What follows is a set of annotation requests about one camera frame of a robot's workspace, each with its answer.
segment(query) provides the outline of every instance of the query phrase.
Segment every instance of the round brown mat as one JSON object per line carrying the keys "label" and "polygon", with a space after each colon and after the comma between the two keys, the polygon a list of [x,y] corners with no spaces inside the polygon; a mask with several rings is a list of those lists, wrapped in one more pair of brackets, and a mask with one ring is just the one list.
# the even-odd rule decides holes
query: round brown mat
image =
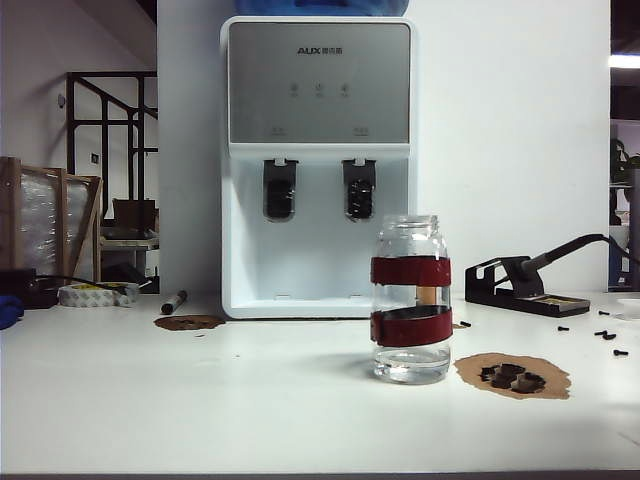
{"label": "round brown mat", "polygon": [[569,374],[543,358],[481,353],[454,365],[462,380],[480,390],[517,400],[569,398]]}
{"label": "round brown mat", "polygon": [[202,328],[216,328],[225,323],[224,320],[211,315],[176,315],[162,317],[154,322],[167,330],[200,330]]}

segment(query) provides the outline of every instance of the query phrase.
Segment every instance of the blue water jug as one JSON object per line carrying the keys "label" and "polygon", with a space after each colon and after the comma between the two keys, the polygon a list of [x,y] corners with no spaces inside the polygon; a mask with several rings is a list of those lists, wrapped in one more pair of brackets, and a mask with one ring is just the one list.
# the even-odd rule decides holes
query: blue water jug
{"label": "blue water jug", "polygon": [[236,0],[239,15],[399,17],[409,0]]}

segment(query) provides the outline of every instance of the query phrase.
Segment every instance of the tape roll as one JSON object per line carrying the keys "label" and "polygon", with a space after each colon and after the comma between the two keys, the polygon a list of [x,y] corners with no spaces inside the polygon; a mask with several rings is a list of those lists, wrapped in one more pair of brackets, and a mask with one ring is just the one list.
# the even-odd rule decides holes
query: tape roll
{"label": "tape roll", "polygon": [[140,295],[140,287],[136,283],[101,283],[109,287],[125,287],[126,295],[114,290],[94,287],[93,285],[67,285],[58,289],[60,305],[66,307],[130,307]]}

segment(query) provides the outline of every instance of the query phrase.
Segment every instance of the wooden frame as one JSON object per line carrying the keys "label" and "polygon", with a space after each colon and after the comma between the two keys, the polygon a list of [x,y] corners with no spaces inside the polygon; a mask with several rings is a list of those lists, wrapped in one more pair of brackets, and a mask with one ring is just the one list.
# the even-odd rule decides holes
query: wooden frame
{"label": "wooden frame", "polygon": [[[0,157],[0,269],[38,268],[24,265],[25,252],[22,239],[24,175],[53,177],[55,189],[55,274],[75,274],[81,253],[91,246],[93,280],[100,280],[100,223],[98,209],[102,180],[99,177],[69,175],[63,168],[39,168],[21,165],[14,157]],[[80,183],[87,189],[87,202],[82,206],[77,230],[70,232],[70,185]]]}
{"label": "wooden frame", "polygon": [[20,160],[0,157],[0,269],[22,266]]}

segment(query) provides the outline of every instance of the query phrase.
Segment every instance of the wooden crate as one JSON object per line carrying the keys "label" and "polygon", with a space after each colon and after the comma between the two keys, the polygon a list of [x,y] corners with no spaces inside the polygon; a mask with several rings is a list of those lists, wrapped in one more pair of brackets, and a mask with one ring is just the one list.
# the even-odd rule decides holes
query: wooden crate
{"label": "wooden crate", "polygon": [[0,269],[73,276],[84,252],[100,280],[99,177],[0,157],[0,182]]}

